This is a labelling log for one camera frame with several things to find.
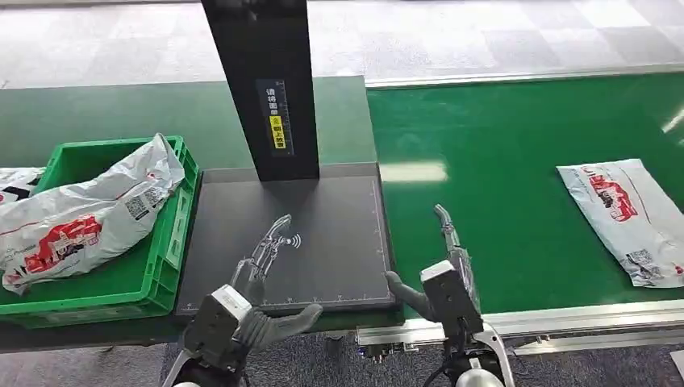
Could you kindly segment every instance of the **gray floor tile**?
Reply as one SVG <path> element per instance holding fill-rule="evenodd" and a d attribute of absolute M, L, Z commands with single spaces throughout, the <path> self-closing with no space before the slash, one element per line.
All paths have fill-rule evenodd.
<path fill-rule="evenodd" d="M 608 42 L 630 65 L 682 62 L 684 55 L 655 27 L 603 28 Z"/>
<path fill-rule="evenodd" d="M 661 32 L 668 37 L 669 41 L 677 45 L 684 52 L 684 27 L 661 27 Z"/>
<path fill-rule="evenodd" d="M 7 88 L 71 85 L 93 61 L 100 40 L 36 41 L 17 64 Z"/>
<path fill-rule="evenodd" d="M 497 64 L 480 31 L 425 31 L 419 38 L 430 58 L 430 70 L 452 70 L 453 73 L 461 73 L 464 69 L 484 71 Z"/>
<path fill-rule="evenodd" d="M 368 79 L 413 77 L 428 73 L 430 57 L 419 41 L 403 34 L 364 36 L 364 74 Z"/>
<path fill-rule="evenodd" d="M 596 68 L 625 65 L 623 58 L 594 28 L 542 30 L 541 35 L 565 66 Z"/>
<path fill-rule="evenodd" d="M 314 77 L 360 75 L 365 71 L 361 37 L 353 32 L 342 34 L 323 30 L 312 33 L 311 72 Z"/>
<path fill-rule="evenodd" d="M 103 40 L 82 84 L 154 82 L 155 72 L 168 44 L 168 38 Z"/>
<path fill-rule="evenodd" d="M 103 39 L 119 21 L 123 6 L 64 8 L 47 30 L 50 39 Z"/>
<path fill-rule="evenodd" d="M 52 9 L 0 8 L 0 42 L 42 39 L 59 14 Z"/>
<path fill-rule="evenodd" d="M 649 22 L 626 0 L 575 0 L 575 6 L 594 27 L 643 27 Z"/>
<path fill-rule="evenodd" d="M 684 5 L 678 0 L 630 0 L 653 26 L 684 26 Z"/>
<path fill-rule="evenodd" d="M 373 1 L 308 2 L 309 31 L 310 33 L 314 31 L 342 33 L 343 31 L 361 31 L 362 27 L 376 28 L 382 19 L 373 21 L 373 16 L 383 8 L 386 9 L 387 6 Z"/>
<path fill-rule="evenodd" d="M 338 2 L 340 10 L 352 19 L 351 28 L 361 34 L 367 31 L 385 33 L 407 33 L 412 35 L 414 31 L 420 31 L 433 23 L 443 22 L 442 14 L 458 8 L 464 12 L 461 2 L 359 2 L 361 6 L 355 6 L 347 11 L 344 6 L 350 2 Z M 323 23 L 331 18 L 331 15 L 322 15 Z M 350 22 L 344 21 L 342 26 L 348 26 Z"/>
<path fill-rule="evenodd" d="M 33 52 L 35 42 L 32 40 L 4 40 L 0 36 L 0 80 L 9 80 L 22 59 Z"/>
<path fill-rule="evenodd" d="M 169 39 L 156 68 L 165 81 L 217 81 L 226 79 L 210 33 Z"/>
<path fill-rule="evenodd" d="M 494 59 L 511 70 L 557 69 L 561 62 L 538 31 L 484 33 Z"/>
<path fill-rule="evenodd" d="M 591 28 L 591 23 L 567 0 L 522 1 L 523 11 L 538 28 Z"/>
<path fill-rule="evenodd" d="M 471 20 L 481 31 L 534 30 L 535 24 L 517 1 L 491 0 L 459 2 L 461 19 Z M 452 28 L 461 25 L 453 24 Z"/>
<path fill-rule="evenodd" d="M 202 3 L 178 4 L 178 16 L 173 35 L 204 35 L 211 33 Z"/>
<path fill-rule="evenodd" d="M 109 34 L 113 39 L 169 37 L 176 27 L 178 4 L 126 6 Z"/>

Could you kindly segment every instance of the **robotic finger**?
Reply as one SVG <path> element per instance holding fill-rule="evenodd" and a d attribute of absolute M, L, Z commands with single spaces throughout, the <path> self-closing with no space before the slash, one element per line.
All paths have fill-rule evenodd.
<path fill-rule="evenodd" d="M 252 255 L 237 264 L 230 286 L 238 290 L 252 305 L 259 306 L 264 302 L 266 277 L 277 257 L 278 248 L 287 244 L 288 239 L 282 237 L 281 233 L 290 228 L 291 222 L 292 217 L 289 214 L 273 222 Z"/>
<path fill-rule="evenodd" d="M 447 260 L 451 265 L 461 274 L 463 286 L 468 291 L 470 299 L 477 310 L 480 310 L 480 299 L 475 289 L 475 280 L 473 278 L 473 270 L 470 267 L 470 255 L 468 251 L 461 246 L 461 240 L 458 238 L 456 228 L 453 226 L 451 215 L 440 204 L 435 206 L 435 213 L 440 218 L 442 227 L 442 234 L 447 246 Z"/>

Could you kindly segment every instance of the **plastic mailer bag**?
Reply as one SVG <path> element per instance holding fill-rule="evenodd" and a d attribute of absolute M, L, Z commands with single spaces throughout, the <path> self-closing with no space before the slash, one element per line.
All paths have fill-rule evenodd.
<path fill-rule="evenodd" d="M 0 168 L 0 206 L 28 198 L 45 168 Z"/>
<path fill-rule="evenodd" d="M 684 215 L 641 160 L 557 168 L 634 286 L 684 285 Z"/>
<path fill-rule="evenodd" d="M 169 143 L 156 135 L 91 181 L 0 206 L 2 286 L 21 294 L 122 254 L 152 230 L 184 176 Z"/>

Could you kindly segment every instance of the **green table surface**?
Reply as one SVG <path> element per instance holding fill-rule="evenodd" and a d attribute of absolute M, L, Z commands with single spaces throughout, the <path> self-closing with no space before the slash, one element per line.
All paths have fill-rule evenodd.
<path fill-rule="evenodd" d="M 383 177 L 409 285 L 444 259 L 441 203 L 473 257 L 483 313 L 684 298 L 632 287 L 555 169 L 641 158 L 684 209 L 684 73 L 370 89 L 368 101 L 381 168 L 445 172 Z"/>
<path fill-rule="evenodd" d="M 314 100 L 322 164 L 377 161 L 363 77 L 316 78 Z M 6 139 L 0 168 L 46 165 L 54 147 L 64 142 L 149 137 L 157 132 L 182 135 L 202 169 L 253 166 L 226 82 L 0 90 L 0 135 Z M 315 330 L 387 326 L 400 319 L 397 313 L 339 312 L 325 314 Z M 157 321 L 167 333 L 179 329 L 170 320 Z M 109 343 L 112 335 L 102 333 L 117 331 L 130 342 L 144 337 L 150 326 L 133 320 L 90 324 L 86 335 Z M 68 343 L 77 329 L 56 331 L 65 339 L 49 341 L 47 347 Z M 35 347 L 38 339 L 44 337 L 31 337 L 28 347 Z M 74 343 L 83 345 L 82 339 Z M 0 343 L 0 352 L 24 348 Z"/>
<path fill-rule="evenodd" d="M 684 296 L 633 288 L 554 168 L 639 157 L 684 208 L 684 120 L 662 130 L 684 109 L 684 74 L 370 89 L 367 99 L 360 77 L 314 85 L 322 163 L 375 161 L 377 150 L 383 168 L 444 171 L 440 181 L 383 181 L 409 285 L 419 289 L 419 271 L 444 258 L 439 202 L 473 256 L 484 313 Z M 156 132 L 183 135 L 202 168 L 252 165 L 225 82 L 0 90 L 0 167 L 45 165 L 63 142 Z M 322 327 L 394 321 L 360 315 Z"/>

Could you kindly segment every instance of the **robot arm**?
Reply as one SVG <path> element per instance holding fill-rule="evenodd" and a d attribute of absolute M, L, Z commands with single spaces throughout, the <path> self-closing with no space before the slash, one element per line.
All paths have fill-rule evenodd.
<path fill-rule="evenodd" d="M 461 246 L 451 217 L 444 207 L 435 206 L 447 247 L 447 260 L 420 273 L 425 293 L 402 283 L 387 272 L 390 291 L 428 321 L 442 323 L 444 362 L 423 387 L 440 374 L 456 387 L 515 387 L 511 366 L 501 337 L 482 321 L 468 252 Z"/>
<path fill-rule="evenodd" d="M 244 382 L 244 366 L 252 349 L 302 333 L 313 326 L 323 307 L 311 304 L 299 314 L 266 316 L 265 280 L 277 250 L 289 239 L 280 236 L 291 217 L 279 218 L 252 255 L 236 267 L 230 284 L 204 297 L 193 322 L 181 338 L 181 353 L 163 387 L 237 387 Z"/>

